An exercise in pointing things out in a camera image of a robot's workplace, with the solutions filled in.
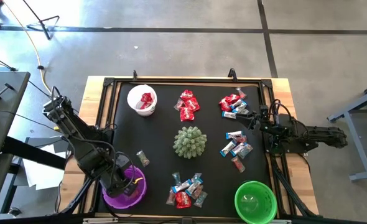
desk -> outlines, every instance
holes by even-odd
[[[179,78],[179,79],[196,79],[203,78],[207,79],[210,77],[146,77],[146,78]],[[89,125],[95,125],[96,118],[98,114],[98,107],[100,105],[100,98],[103,89],[103,82],[105,77],[88,77],[85,92],[83,95],[83,101],[81,103],[79,116],[82,120],[84,120]],[[231,80],[231,78],[215,78],[212,79],[221,79],[221,80]],[[255,78],[240,78],[240,80],[251,80]],[[289,81],[285,78],[272,78],[272,85],[274,96],[277,99],[281,100],[281,103],[286,105],[290,110],[292,116],[296,117],[294,103],[292,100],[292,95],[290,91]],[[238,86],[238,84],[233,83],[175,83],[176,85],[208,85],[208,86]],[[111,95],[111,90],[106,91],[106,96]],[[108,113],[110,97],[106,97],[105,107],[102,111],[102,119],[101,119],[101,127],[104,127],[106,124],[106,115]],[[116,106],[117,97],[114,99],[114,105]],[[308,166],[297,154],[288,154],[287,155],[287,164],[289,168],[289,175],[291,179],[291,184],[293,189],[297,192],[301,200],[308,206],[308,208],[314,213],[318,213],[317,204],[314,195],[314,189],[312,187],[312,181],[309,174]],[[74,159],[70,160],[65,169],[65,175],[62,180],[61,187],[61,204],[60,209],[65,208],[69,202],[74,198],[76,193],[79,191],[81,185],[83,184],[85,175],[78,168],[76,161]],[[289,204],[287,200],[287,194],[281,185],[282,198],[284,202],[284,208],[287,212],[289,212]],[[93,195],[93,187],[88,191],[88,195],[85,202],[84,212],[87,212],[90,209],[91,199]],[[109,214],[97,213],[96,216],[109,216]]]

green plastic bowl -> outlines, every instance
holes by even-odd
[[[249,181],[236,191],[235,208],[246,223],[265,224],[275,218],[277,202],[268,186],[258,181]]]

purple container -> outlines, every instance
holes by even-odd
[[[129,166],[128,169],[124,171],[124,175],[127,178],[131,179],[133,175],[132,166]],[[135,167],[134,180],[140,177],[143,177],[143,179],[138,180],[137,188],[135,189],[134,193],[132,193],[132,195],[129,197],[127,195],[121,194],[117,197],[112,198],[106,194],[105,189],[102,189],[103,198],[105,199],[106,203],[115,209],[125,209],[140,202],[146,193],[146,179],[142,171]]]

gray floor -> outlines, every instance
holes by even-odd
[[[60,15],[60,26],[261,28],[256,0],[27,2],[42,18]],[[21,1],[7,3],[24,24],[34,21]],[[367,29],[363,0],[264,0],[264,7],[270,29]],[[17,24],[5,6],[1,21]],[[135,69],[140,75],[224,77],[234,67],[241,77],[271,76],[262,34],[56,32],[51,41],[40,32],[30,35],[47,66],[47,83],[76,108],[89,75],[131,75]],[[289,79],[297,116],[306,124],[330,125],[326,117],[367,88],[367,35],[271,35],[271,42],[277,74]],[[0,59],[29,71],[41,85],[24,32],[0,31]],[[52,125],[40,113],[45,101],[29,85],[18,112]],[[344,122],[335,125],[349,134]],[[10,135],[23,140],[55,133],[16,118]],[[363,171],[348,140],[344,149],[320,146],[309,153],[316,200],[325,217],[367,222],[367,180],[348,178]],[[45,215],[53,212],[56,195],[56,189],[20,187],[13,206],[22,209],[21,217]]]

